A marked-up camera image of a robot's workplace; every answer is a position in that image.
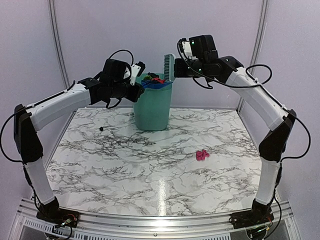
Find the blue plastic dustpan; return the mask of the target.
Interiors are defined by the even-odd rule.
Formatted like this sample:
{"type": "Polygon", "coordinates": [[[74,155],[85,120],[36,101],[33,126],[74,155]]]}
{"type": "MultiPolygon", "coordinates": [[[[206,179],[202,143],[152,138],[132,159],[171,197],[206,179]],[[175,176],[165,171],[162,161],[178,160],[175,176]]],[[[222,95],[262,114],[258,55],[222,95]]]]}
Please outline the blue plastic dustpan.
{"type": "Polygon", "coordinates": [[[151,91],[151,90],[160,90],[165,87],[171,86],[174,82],[173,81],[164,81],[164,82],[159,82],[155,80],[142,80],[141,85],[146,91],[151,91]]]}

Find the red paper scrap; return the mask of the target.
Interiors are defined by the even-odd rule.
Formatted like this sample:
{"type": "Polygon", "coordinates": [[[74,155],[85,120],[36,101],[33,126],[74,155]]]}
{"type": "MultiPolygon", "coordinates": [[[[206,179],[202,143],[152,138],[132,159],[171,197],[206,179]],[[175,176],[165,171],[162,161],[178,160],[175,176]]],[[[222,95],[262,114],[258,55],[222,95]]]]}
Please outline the red paper scrap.
{"type": "Polygon", "coordinates": [[[152,79],[153,84],[164,84],[166,82],[165,79],[161,79],[159,77],[155,77],[152,79]]]}

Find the light green hand brush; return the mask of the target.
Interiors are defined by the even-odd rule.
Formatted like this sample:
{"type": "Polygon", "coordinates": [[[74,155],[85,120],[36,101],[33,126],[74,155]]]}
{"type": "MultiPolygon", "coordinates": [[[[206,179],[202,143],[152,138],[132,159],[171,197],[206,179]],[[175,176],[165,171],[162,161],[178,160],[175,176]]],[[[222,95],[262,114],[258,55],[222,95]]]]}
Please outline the light green hand brush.
{"type": "Polygon", "coordinates": [[[163,74],[164,74],[164,79],[166,81],[173,82],[175,80],[175,77],[174,77],[175,58],[176,56],[172,53],[168,53],[164,55],[163,74]]]}

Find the pink paper scrap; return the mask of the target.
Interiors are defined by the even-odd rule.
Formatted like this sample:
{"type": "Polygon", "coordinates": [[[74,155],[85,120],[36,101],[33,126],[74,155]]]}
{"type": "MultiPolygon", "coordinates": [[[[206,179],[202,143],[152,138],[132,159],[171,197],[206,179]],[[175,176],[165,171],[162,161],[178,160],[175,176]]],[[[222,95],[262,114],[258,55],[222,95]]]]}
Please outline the pink paper scrap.
{"type": "Polygon", "coordinates": [[[205,150],[205,149],[202,149],[202,150],[198,150],[195,154],[195,157],[196,157],[196,160],[198,162],[200,161],[205,161],[206,158],[208,158],[210,156],[210,154],[205,150]]]}

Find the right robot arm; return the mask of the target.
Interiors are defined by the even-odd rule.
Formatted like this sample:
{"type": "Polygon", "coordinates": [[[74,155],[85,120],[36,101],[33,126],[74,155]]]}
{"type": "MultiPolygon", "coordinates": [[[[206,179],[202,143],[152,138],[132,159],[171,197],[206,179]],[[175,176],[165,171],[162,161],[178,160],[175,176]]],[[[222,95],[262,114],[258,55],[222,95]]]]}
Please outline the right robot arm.
{"type": "Polygon", "coordinates": [[[258,146],[261,172],[250,210],[233,213],[234,227],[272,220],[271,205],[282,177],[282,154],[295,123],[296,113],[288,110],[233,56],[220,57],[211,35],[178,40],[179,58],[174,61],[175,78],[205,78],[237,93],[263,120],[269,131],[258,146]]]}

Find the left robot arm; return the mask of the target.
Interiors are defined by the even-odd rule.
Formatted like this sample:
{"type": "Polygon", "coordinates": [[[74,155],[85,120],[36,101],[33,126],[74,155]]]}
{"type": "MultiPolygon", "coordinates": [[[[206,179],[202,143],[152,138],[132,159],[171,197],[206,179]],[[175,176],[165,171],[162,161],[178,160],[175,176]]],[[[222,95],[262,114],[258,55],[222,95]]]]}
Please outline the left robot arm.
{"type": "Polygon", "coordinates": [[[66,90],[39,102],[15,107],[13,137],[22,158],[25,178],[35,196],[37,218],[61,223],[67,219],[75,221],[78,217],[77,212],[60,208],[44,168],[44,150],[38,132],[66,114],[99,102],[104,102],[107,109],[111,109],[111,99],[127,99],[136,103],[144,93],[136,79],[145,68],[141,61],[128,64],[108,58],[95,77],[75,82],[66,90]]]}

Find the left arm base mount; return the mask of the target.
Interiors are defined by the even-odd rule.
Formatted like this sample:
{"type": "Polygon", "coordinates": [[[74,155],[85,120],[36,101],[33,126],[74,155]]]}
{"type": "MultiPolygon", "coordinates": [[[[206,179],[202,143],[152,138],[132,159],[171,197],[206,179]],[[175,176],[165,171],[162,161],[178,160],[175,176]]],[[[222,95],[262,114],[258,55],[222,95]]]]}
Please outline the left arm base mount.
{"type": "Polygon", "coordinates": [[[80,213],[78,211],[73,211],[73,210],[64,209],[64,208],[60,208],[57,212],[57,216],[54,216],[54,217],[45,216],[43,213],[40,213],[39,211],[36,214],[37,219],[54,223],[56,225],[61,225],[66,220],[70,219],[71,222],[69,223],[69,225],[72,228],[77,227],[79,222],[79,217],[80,217],[80,213]]]}

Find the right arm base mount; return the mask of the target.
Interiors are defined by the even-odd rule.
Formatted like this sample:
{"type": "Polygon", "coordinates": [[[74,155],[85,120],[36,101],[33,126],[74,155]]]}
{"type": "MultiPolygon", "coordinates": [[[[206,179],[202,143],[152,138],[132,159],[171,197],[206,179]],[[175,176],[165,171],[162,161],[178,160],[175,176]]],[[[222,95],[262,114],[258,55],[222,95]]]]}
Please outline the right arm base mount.
{"type": "Polygon", "coordinates": [[[274,219],[272,211],[267,212],[265,215],[254,215],[253,210],[246,210],[232,213],[228,221],[233,225],[234,229],[240,229],[270,223],[274,219]]]}

